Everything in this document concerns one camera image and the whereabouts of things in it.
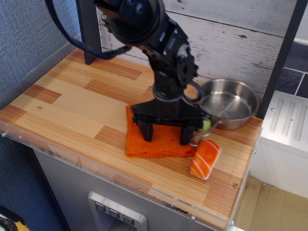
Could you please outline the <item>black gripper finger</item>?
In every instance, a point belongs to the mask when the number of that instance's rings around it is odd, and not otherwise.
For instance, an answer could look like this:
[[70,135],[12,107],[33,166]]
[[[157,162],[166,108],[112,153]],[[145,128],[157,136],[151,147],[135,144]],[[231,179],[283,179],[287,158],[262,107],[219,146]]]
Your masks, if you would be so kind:
[[194,135],[194,128],[181,128],[180,144],[187,145]]
[[152,135],[153,135],[152,124],[140,123],[139,130],[145,141],[152,141]]

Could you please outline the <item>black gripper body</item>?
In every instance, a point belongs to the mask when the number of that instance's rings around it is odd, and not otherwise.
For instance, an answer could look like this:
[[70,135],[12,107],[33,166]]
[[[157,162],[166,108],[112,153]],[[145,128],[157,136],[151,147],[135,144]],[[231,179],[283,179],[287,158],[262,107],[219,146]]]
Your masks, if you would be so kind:
[[181,128],[199,129],[203,127],[201,111],[182,98],[162,101],[157,98],[130,107],[133,122],[141,129],[151,130],[153,125],[167,125]]

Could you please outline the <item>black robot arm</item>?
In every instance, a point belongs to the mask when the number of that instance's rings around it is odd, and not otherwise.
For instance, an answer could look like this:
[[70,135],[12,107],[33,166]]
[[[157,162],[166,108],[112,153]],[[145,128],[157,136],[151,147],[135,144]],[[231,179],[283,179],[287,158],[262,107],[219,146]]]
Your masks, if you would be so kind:
[[97,0],[105,25],[126,46],[139,48],[154,72],[154,99],[133,105],[133,121],[146,141],[153,126],[181,128],[181,145],[188,144],[203,125],[203,115],[184,90],[197,87],[198,66],[191,55],[188,37],[166,13],[160,0]]

